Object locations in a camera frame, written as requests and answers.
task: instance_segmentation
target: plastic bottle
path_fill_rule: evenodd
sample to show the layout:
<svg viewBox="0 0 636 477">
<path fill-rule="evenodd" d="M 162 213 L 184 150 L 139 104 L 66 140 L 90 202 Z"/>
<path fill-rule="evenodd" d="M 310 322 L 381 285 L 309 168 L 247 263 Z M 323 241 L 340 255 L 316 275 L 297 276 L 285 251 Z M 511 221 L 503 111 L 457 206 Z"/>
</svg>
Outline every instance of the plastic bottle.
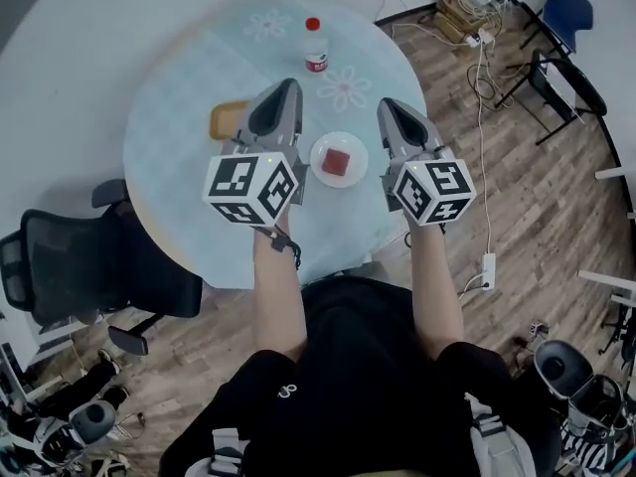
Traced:
<svg viewBox="0 0 636 477">
<path fill-rule="evenodd" d="M 329 41 L 320 29 L 318 18 L 309 18 L 305 22 L 307 37 L 305 39 L 305 66 L 311 73 L 322 73 L 327 69 Z"/>
</svg>

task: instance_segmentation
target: red food item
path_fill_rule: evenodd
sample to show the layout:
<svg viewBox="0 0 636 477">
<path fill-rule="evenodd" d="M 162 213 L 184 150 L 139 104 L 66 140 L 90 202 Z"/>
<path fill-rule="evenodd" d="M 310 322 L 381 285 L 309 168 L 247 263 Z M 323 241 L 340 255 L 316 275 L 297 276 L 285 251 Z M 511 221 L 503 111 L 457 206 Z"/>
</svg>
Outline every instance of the red food item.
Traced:
<svg viewBox="0 0 636 477">
<path fill-rule="evenodd" d="M 345 152 L 328 148 L 325 160 L 322 162 L 322 171 L 344 177 L 347 173 L 349 157 L 350 155 Z"/>
</svg>

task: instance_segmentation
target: electrical cable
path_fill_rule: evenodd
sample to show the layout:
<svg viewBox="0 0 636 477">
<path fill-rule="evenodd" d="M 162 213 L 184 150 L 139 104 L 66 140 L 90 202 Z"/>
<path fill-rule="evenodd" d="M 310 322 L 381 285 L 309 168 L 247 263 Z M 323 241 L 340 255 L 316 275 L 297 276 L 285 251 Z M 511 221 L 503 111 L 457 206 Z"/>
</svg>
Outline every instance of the electrical cable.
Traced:
<svg viewBox="0 0 636 477">
<path fill-rule="evenodd" d="M 408 6 L 404 3 L 403 0 L 399 0 L 399 2 L 401 3 L 401 5 L 404 6 L 404 10 L 407 11 L 408 10 Z"/>
<path fill-rule="evenodd" d="M 382 12 L 382 10 L 385 8 L 386 3 L 387 3 L 387 0 L 382 0 L 382 5 L 380 6 L 380 9 L 378 9 L 378 12 L 376 13 L 376 17 L 374 18 L 374 23 L 378 21 L 378 17 L 380 16 L 380 13 Z"/>
<path fill-rule="evenodd" d="M 481 175 L 484 181 L 484 211 L 486 212 L 486 221 L 488 222 L 488 240 L 486 243 L 486 252 L 490 254 L 490 240 L 492 237 L 492 225 L 490 224 L 490 214 L 488 214 L 488 182 L 486 179 L 486 168 L 484 166 L 484 129 L 481 125 L 481 114 L 483 111 L 483 101 L 481 92 L 479 91 L 479 70 L 484 57 L 484 43 L 479 43 L 479 64 L 477 66 L 477 75 L 475 77 L 475 86 L 477 98 L 479 98 L 479 113 L 477 115 L 477 124 L 479 125 L 479 157 L 481 161 Z"/>
<path fill-rule="evenodd" d="M 497 76 L 497 78 L 501 78 L 502 80 L 509 80 L 510 78 L 514 78 L 518 73 L 521 72 L 521 69 L 527 67 L 527 64 L 522 64 L 513 75 L 509 75 L 509 76 Z"/>
<path fill-rule="evenodd" d="M 131 436 L 128 439 L 130 439 L 130 440 L 138 440 L 139 438 L 141 438 L 141 436 L 143 436 L 143 433 L 146 432 L 146 418 L 145 418 L 144 414 L 141 411 L 139 411 L 137 413 L 135 413 L 135 412 L 129 413 L 126 417 L 124 417 L 122 420 L 120 420 L 117 423 L 117 425 L 119 427 L 121 427 L 121 424 L 123 422 L 125 422 L 126 420 L 128 420 L 132 415 L 137 415 L 137 421 L 139 422 L 139 425 L 141 426 L 141 432 L 137 436 Z"/>
<path fill-rule="evenodd" d="M 291 250 L 294 253 L 294 261 L 296 265 L 296 270 L 298 270 L 300 268 L 300 255 L 302 253 L 302 250 L 300 249 L 300 245 L 298 245 L 295 241 L 293 241 L 286 232 L 281 230 L 279 225 L 274 225 L 274 227 L 281 235 L 283 235 L 287 239 L 287 245 L 291 247 Z"/>
<path fill-rule="evenodd" d="M 451 43 L 449 41 L 444 41 L 439 36 L 437 36 L 437 34 L 434 34 L 430 30 L 426 30 L 424 27 L 422 27 L 421 25 L 417 25 L 416 23 L 393 23 L 393 24 L 391 24 L 391 38 L 392 39 L 394 38 L 394 35 L 395 35 L 394 27 L 415 27 L 415 28 L 418 28 L 422 32 L 425 32 L 426 34 L 433 36 L 440 43 L 447 44 L 448 46 L 470 46 L 468 43 L 457 43 L 457 44 L 455 44 L 455 43 Z"/>
<path fill-rule="evenodd" d="M 497 39 L 493 38 L 493 47 L 490 50 L 490 54 L 491 55 L 495 54 L 495 45 L 496 44 L 497 44 Z M 495 81 L 495 79 L 490 75 L 490 58 L 488 57 L 488 50 L 484 50 L 484 53 L 486 54 L 486 74 L 488 75 L 488 79 L 490 80 L 490 82 L 493 84 L 493 86 L 499 91 L 499 93 L 503 97 L 504 91 L 499 88 L 499 86 L 497 85 L 497 82 Z M 511 108 L 511 107 L 513 107 L 515 105 L 515 100 L 512 97 L 509 97 L 509 99 L 512 101 L 512 104 L 507 105 L 506 101 L 504 100 L 502 102 L 502 105 L 504 107 Z"/>
<path fill-rule="evenodd" d="M 75 342 L 71 345 L 71 348 L 73 348 L 73 351 L 76 354 L 76 357 L 78 358 L 79 366 L 81 367 L 83 371 L 86 371 L 86 367 L 83 364 L 83 361 L 81 360 L 81 357 L 80 357 L 80 354 L 78 353 L 78 349 L 76 348 Z"/>
<path fill-rule="evenodd" d="M 468 279 L 468 281 L 466 282 L 466 285 L 464 286 L 464 289 L 461 292 L 457 292 L 457 295 L 459 295 L 459 300 L 462 299 L 462 297 L 468 293 L 471 290 L 476 290 L 477 288 L 481 288 L 481 286 L 475 286 L 473 288 L 468 288 L 468 286 L 470 286 L 474 281 L 476 281 L 477 279 L 479 279 L 480 277 L 482 277 L 484 274 L 477 274 L 473 277 L 471 277 L 470 279 Z"/>
</svg>

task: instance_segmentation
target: white cable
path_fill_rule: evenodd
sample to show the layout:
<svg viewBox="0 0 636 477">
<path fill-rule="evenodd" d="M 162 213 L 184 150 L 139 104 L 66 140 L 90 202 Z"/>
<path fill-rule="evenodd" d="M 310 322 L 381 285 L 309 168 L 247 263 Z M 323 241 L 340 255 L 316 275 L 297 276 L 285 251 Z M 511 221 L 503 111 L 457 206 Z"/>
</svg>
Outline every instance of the white cable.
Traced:
<svg viewBox="0 0 636 477">
<path fill-rule="evenodd" d="M 80 354 L 78 353 L 78 349 L 76 348 L 76 342 L 75 341 L 73 341 L 73 344 L 71 345 L 71 348 L 73 348 L 73 351 L 75 352 L 76 357 L 78 358 L 79 366 L 85 371 L 86 367 L 84 366 L 83 362 L 81 361 Z"/>
<path fill-rule="evenodd" d="M 468 279 L 468 282 L 466 282 L 466 285 L 464 286 L 464 289 L 462 290 L 461 295 L 459 295 L 459 299 L 458 300 L 461 300 L 461 298 L 466 294 L 466 292 L 468 290 L 468 286 L 470 286 L 473 283 L 473 281 L 476 281 L 477 279 L 479 279 L 483 275 L 484 275 L 483 273 L 477 274 L 474 277 L 471 277 L 470 279 Z"/>
<path fill-rule="evenodd" d="M 492 50 L 490 50 L 490 54 L 494 57 L 495 56 L 495 45 L 497 44 L 497 39 L 493 38 L 493 48 Z M 500 89 L 500 87 L 497 85 L 497 82 L 495 81 L 495 79 L 490 76 L 490 59 L 487 58 L 486 59 L 486 74 L 488 75 L 488 79 L 490 80 L 490 83 L 493 84 L 493 86 L 499 91 L 500 95 L 504 95 L 504 91 Z M 507 108 L 511 108 L 515 105 L 515 100 L 513 97 L 510 97 L 510 100 L 512 101 L 512 104 L 508 105 L 506 104 L 506 101 L 503 100 L 502 104 L 504 105 L 504 107 Z"/>
<path fill-rule="evenodd" d="M 394 27 L 415 27 L 418 28 L 419 30 L 421 30 L 422 32 L 426 32 L 426 34 L 429 34 L 431 36 L 433 36 L 435 39 L 437 39 L 437 41 L 447 44 L 448 46 L 470 46 L 468 43 L 450 43 L 448 41 L 444 41 L 443 39 L 440 39 L 436 34 L 433 34 L 430 30 L 426 30 L 424 27 L 417 25 L 416 23 L 393 23 L 391 25 L 391 38 L 394 37 Z"/>
<path fill-rule="evenodd" d="M 515 71 L 515 73 L 514 73 L 513 75 L 509 75 L 509 76 L 500 76 L 500 75 L 497 75 L 497 78 L 501 78 L 502 80 L 509 80 L 510 78 L 514 78 L 514 77 L 515 77 L 515 76 L 516 76 L 516 75 L 517 75 L 517 74 L 521 71 L 521 69 L 523 69 L 523 68 L 524 68 L 524 67 L 526 67 L 526 66 L 527 66 L 526 64 L 522 64 L 522 65 L 521 65 L 521 66 L 520 66 L 520 67 L 519 67 L 519 68 Z"/>
<path fill-rule="evenodd" d="M 481 69 L 481 63 L 484 57 L 484 42 L 479 42 L 479 64 L 477 65 L 477 77 L 475 78 L 475 90 L 477 91 L 477 98 L 479 98 L 479 114 L 477 116 L 477 123 L 479 124 L 479 156 L 481 160 L 481 175 L 484 180 L 484 210 L 486 211 L 486 221 L 488 222 L 488 241 L 486 243 L 486 252 L 490 253 L 490 238 L 492 236 L 492 226 L 490 224 L 490 215 L 488 214 L 488 184 L 486 182 L 486 168 L 484 166 L 484 129 L 481 126 L 481 113 L 483 110 L 483 100 L 481 92 L 479 91 L 479 70 Z"/>
</svg>

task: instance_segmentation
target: light blue tablecloth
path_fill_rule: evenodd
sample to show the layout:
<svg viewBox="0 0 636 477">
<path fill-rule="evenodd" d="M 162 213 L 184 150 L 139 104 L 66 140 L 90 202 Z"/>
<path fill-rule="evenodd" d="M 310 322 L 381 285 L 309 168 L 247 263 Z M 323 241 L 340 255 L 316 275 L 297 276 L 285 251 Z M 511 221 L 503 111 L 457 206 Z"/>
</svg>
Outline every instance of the light blue tablecloth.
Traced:
<svg viewBox="0 0 636 477">
<path fill-rule="evenodd" d="M 302 51 L 305 20 L 316 16 L 330 41 L 329 69 L 311 74 Z M 366 177 L 349 189 L 333 189 L 308 173 L 302 207 L 292 207 L 292 237 L 302 248 L 305 283 L 357 266 L 384 241 L 391 219 L 380 175 L 389 158 L 376 117 L 383 97 L 421 110 L 425 103 L 406 57 L 380 29 L 339 5 L 310 0 L 242 0 L 219 11 L 211 24 L 160 66 L 137 94 L 126 129 L 126 178 L 149 214 L 216 287 L 251 288 L 252 229 L 228 224 L 201 200 L 210 157 L 210 111 L 249 99 L 285 78 L 304 95 L 300 157 L 309 162 L 313 143 L 341 130 L 369 151 Z"/>
</svg>

